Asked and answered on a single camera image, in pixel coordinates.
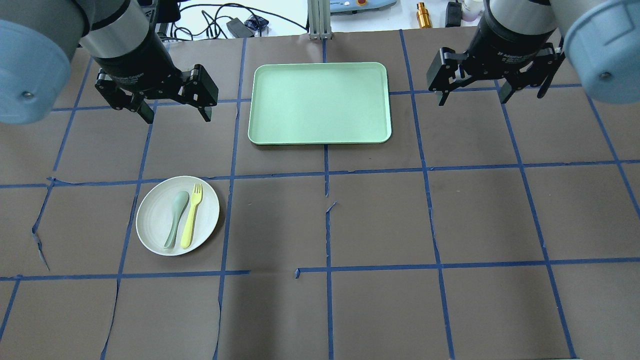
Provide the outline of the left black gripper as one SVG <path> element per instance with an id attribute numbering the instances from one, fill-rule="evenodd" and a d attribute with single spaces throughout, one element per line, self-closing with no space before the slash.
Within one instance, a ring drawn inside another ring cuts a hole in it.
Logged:
<path id="1" fill-rule="evenodd" d="M 218 104 L 217 84 L 202 64 L 185 70 L 176 67 L 153 30 L 129 53 L 94 61 L 100 66 L 94 88 L 112 109 L 136 112 L 152 125 L 155 113 L 146 101 L 172 100 L 198 109 L 204 121 L 211 121 Z"/>

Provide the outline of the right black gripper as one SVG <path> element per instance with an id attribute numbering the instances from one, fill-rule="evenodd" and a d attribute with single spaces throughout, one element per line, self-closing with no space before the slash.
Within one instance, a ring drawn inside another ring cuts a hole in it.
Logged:
<path id="1" fill-rule="evenodd" d="M 562 47 L 548 42 L 550 36 L 550 32 L 517 32 L 485 14 L 466 51 L 458 54 L 449 47 L 439 49 L 426 73 L 428 89 L 437 93 L 439 107 L 455 89 L 499 79 L 505 80 L 500 87 L 502 105 L 526 87 L 537 88 L 537 97 L 544 98 L 566 59 Z"/>

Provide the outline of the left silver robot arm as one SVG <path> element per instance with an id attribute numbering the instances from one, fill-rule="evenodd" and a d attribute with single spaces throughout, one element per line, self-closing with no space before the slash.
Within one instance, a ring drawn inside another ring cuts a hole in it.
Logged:
<path id="1" fill-rule="evenodd" d="M 100 66 L 94 88 L 114 110 L 154 121 L 149 100 L 198 110 L 206 122 L 218 87 L 201 65 L 177 68 L 137 0 L 3 0 L 0 120 L 43 120 L 71 76 L 78 47 Z"/>

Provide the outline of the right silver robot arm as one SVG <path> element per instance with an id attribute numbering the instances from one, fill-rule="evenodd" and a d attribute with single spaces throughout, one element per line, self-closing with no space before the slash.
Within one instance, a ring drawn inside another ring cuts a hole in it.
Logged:
<path id="1" fill-rule="evenodd" d="M 486 0 L 467 50 L 435 55 L 428 88 L 440 106 L 455 89 L 499 79 L 502 104 L 527 87 L 543 98 L 567 60 L 594 100 L 637 103 L 639 33 L 637 0 Z"/>

